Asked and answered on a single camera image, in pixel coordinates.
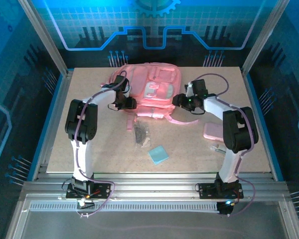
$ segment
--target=pink backpack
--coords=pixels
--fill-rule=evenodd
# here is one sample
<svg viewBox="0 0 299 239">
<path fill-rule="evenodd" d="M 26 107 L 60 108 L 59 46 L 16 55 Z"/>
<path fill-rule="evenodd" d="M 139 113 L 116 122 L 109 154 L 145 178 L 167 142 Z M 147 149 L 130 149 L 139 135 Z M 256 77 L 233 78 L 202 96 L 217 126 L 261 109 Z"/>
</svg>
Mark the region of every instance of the pink backpack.
<svg viewBox="0 0 299 239">
<path fill-rule="evenodd" d="M 109 83 L 114 82 L 116 76 L 123 70 L 127 72 L 127 79 L 130 81 L 130 96 L 138 103 L 135 110 L 125 110 L 131 116 L 166 118 L 169 122 L 177 124 L 197 122 L 197 120 L 180 122 L 170 116 L 175 109 L 172 104 L 173 97 L 179 94 L 181 84 L 181 73 L 175 65 L 167 63 L 124 65 L 110 76 Z M 132 129 L 132 121 L 128 122 L 128 129 Z"/>
</svg>

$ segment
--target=wooden tabletop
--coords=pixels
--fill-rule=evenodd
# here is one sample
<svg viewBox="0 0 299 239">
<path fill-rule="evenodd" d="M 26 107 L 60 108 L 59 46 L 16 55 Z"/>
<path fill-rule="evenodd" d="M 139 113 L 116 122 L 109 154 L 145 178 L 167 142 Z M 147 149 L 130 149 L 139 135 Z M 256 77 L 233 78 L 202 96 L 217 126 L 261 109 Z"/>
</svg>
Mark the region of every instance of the wooden tabletop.
<svg viewBox="0 0 299 239">
<path fill-rule="evenodd" d="M 73 172 L 73 150 L 64 131 L 70 102 L 87 98 L 100 90 L 114 68 L 75 68 L 57 130 L 47 172 Z M 240 107 L 251 106 L 245 84 L 238 67 L 180 67 L 183 85 L 204 73 L 218 73 L 229 82 L 229 90 L 221 99 Z M 204 77 L 209 93 L 219 93 L 226 88 L 217 76 Z M 194 116 L 176 108 L 171 115 L 176 120 L 199 122 L 176 125 L 165 119 L 139 118 L 149 127 L 150 147 L 139 148 L 135 133 L 127 131 L 127 114 L 124 111 L 104 110 L 98 114 L 98 129 L 92 140 L 94 172 L 218 172 L 224 156 L 210 150 L 213 141 L 203 137 L 204 124 L 221 120 L 210 113 Z M 148 151 L 162 145 L 169 155 L 166 161 L 154 165 Z M 241 172 L 269 172 L 269 163 L 262 139 L 244 158 Z"/>
</svg>

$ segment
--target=pink phone case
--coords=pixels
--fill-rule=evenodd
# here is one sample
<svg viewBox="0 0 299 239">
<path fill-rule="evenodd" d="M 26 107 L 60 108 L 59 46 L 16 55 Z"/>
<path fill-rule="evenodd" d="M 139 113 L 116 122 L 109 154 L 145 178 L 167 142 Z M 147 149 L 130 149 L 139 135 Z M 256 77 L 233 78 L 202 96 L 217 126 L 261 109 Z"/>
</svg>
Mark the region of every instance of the pink phone case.
<svg viewBox="0 0 299 239">
<path fill-rule="evenodd" d="M 204 126 L 204 138 L 224 142 L 223 126 L 216 123 L 206 123 Z"/>
</svg>

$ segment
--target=metal frame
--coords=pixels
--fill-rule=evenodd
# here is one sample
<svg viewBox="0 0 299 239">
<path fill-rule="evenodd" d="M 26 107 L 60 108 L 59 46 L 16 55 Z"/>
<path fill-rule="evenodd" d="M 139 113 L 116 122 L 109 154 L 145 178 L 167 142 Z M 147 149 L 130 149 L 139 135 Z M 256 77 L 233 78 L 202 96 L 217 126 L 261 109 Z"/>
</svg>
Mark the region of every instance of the metal frame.
<svg viewBox="0 0 299 239">
<path fill-rule="evenodd" d="M 58 93 L 56 106 L 53 109 L 47 133 L 44 138 L 43 147 L 39 155 L 39 161 L 35 168 L 33 180 L 36 182 L 25 182 L 17 203 L 13 219 L 7 233 L 7 238 L 21 238 L 26 225 L 31 202 L 33 201 L 64 201 L 65 192 L 61 190 L 61 185 L 65 179 L 72 174 L 47 174 L 45 173 L 45 161 L 49 158 L 48 148 L 52 146 L 55 138 L 56 127 L 61 117 L 67 90 L 71 81 L 72 72 L 68 74 L 65 63 L 59 54 L 51 36 L 43 24 L 38 12 L 30 0 L 19 0 L 21 6 L 30 19 L 34 29 L 38 33 L 54 63 L 61 74 L 66 77 L 62 82 Z M 285 10 L 289 0 L 278 0 L 272 13 L 270 14 L 263 30 L 261 31 L 255 45 L 249 53 L 243 66 L 243 76 L 246 77 L 253 63 L 257 59 L 267 39 L 271 35 L 275 25 Z M 290 194 L 285 182 L 277 182 L 277 174 L 274 165 L 270 161 L 273 174 L 271 173 L 241 173 L 241 177 L 254 183 L 257 194 L 255 201 L 268 202 L 279 201 L 282 211 L 282 219 L 286 225 L 286 230 L 290 238 L 299 239 L 299 221 Z M 195 191 L 195 184 L 210 183 L 214 181 L 214 173 L 119 173 L 119 174 L 95 174 L 95 178 L 112 180 L 116 184 L 116 190 L 112 201 L 158 201 L 158 202 L 202 202 Z M 243 183 L 245 198 L 242 201 L 249 201 L 252 196 L 252 188 L 249 184 Z"/>
</svg>

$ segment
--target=blue sticky note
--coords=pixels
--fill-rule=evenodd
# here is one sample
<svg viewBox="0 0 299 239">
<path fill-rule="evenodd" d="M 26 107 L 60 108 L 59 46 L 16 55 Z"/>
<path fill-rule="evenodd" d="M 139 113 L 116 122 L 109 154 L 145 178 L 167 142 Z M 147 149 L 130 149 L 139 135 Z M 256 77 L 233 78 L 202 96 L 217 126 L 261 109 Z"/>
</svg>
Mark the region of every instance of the blue sticky note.
<svg viewBox="0 0 299 239">
<path fill-rule="evenodd" d="M 162 163 L 164 160 L 167 160 L 169 158 L 169 155 L 166 153 L 163 146 L 158 146 L 150 150 L 149 155 L 155 165 L 158 165 L 159 163 Z"/>
</svg>

